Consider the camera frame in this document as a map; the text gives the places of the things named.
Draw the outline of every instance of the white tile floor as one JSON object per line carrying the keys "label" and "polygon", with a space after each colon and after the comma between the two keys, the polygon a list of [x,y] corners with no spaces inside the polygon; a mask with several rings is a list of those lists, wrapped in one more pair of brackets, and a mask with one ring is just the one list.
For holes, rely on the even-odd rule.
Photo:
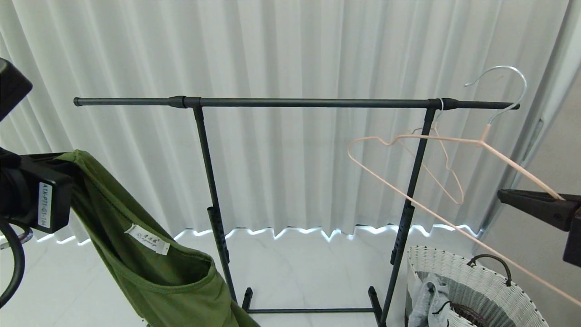
{"label": "white tile floor", "polygon": [[[239,303],[247,287],[251,308],[370,307],[374,286],[383,300],[388,288],[389,258],[395,228],[378,233],[358,228],[355,235],[336,233],[330,240],[319,230],[289,229],[276,239],[272,230],[251,234],[237,230],[228,238],[231,271]],[[211,234],[184,232],[178,241],[211,254],[219,266]],[[414,229],[408,245],[425,244],[468,256],[469,240],[444,228],[427,236]],[[55,239],[26,244],[27,272],[19,292],[0,311],[0,325],[11,327],[143,327],[91,243]],[[0,284],[8,283],[12,256],[2,251]],[[406,265],[402,265],[388,326],[403,326]],[[376,326],[373,314],[254,315],[269,326]]]}

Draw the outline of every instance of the light under curtain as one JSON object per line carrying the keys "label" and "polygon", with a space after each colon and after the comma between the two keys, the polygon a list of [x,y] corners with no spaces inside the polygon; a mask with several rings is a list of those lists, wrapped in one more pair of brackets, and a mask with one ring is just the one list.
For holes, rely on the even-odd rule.
{"label": "light under curtain", "polygon": [[[510,155],[557,39],[565,1],[58,1],[0,2],[0,55],[34,84],[0,124],[19,154],[89,151],[172,235],[210,229],[193,113],[146,107],[78,108],[73,97],[439,98],[510,101],[523,71],[522,108],[497,119],[489,143]],[[493,114],[455,109],[443,136],[477,138]],[[346,155],[362,136],[420,127],[422,109],[205,108],[226,232],[398,224],[404,199]],[[411,141],[409,147],[415,147]],[[467,192],[458,207],[421,175],[415,198],[478,231],[505,165],[446,144]],[[365,144],[354,154],[407,188],[413,156]],[[438,143],[424,163],[452,194]],[[433,218],[418,210],[414,223]],[[60,239],[87,238],[74,215]]]}

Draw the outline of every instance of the clothing label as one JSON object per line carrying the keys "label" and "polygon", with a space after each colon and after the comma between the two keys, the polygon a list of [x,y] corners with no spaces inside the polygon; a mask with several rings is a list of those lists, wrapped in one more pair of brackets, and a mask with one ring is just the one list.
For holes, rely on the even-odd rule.
{"label": "clothing label", "polygon": [[51,228],[52,185],[38,184],[38,225]]}
{"label": "clothing label", "polygon": [[136,224],[131,225],[131,227],[125,231],[125,234],[133,236],[133,238],[136,239],[139,243],[155,251],[157,254],[167,255],[167,251],[170,249],[170,243],[166,243],[159,237]]}

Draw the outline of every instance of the gray wall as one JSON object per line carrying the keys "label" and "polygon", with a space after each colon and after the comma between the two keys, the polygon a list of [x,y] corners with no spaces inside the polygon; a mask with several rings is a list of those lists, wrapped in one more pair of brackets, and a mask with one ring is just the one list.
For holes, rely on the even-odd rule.
{"label": "gray wall", "polygon": [[[559,193],[581,194],[581,79],[577,77],[528,170]],[[523,178],[519,189],[540,189]],[[567,233],[503,205],[484,242],[581,300],[581,268],[562,261]],[[490,264],[502,271],[499,265]],[[581,308],[533,279],[513,272],[551,327],[581,326]]]}

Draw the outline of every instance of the green garment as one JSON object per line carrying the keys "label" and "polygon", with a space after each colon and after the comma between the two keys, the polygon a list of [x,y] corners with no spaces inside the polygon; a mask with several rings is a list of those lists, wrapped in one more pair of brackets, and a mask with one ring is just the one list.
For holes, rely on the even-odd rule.
{"label": "green garment", "polygon": [[[80,168],[71,206],[119,288],[151,327],[258,326],[231,300],[212,257],[175,242],[95,158],[75,150],[58,159]],[[143,233],[133,237],[133,225]],[[145,243],[138,241],[144,235]],[[165,244],[166,255],[146,246],[154,243]]]}

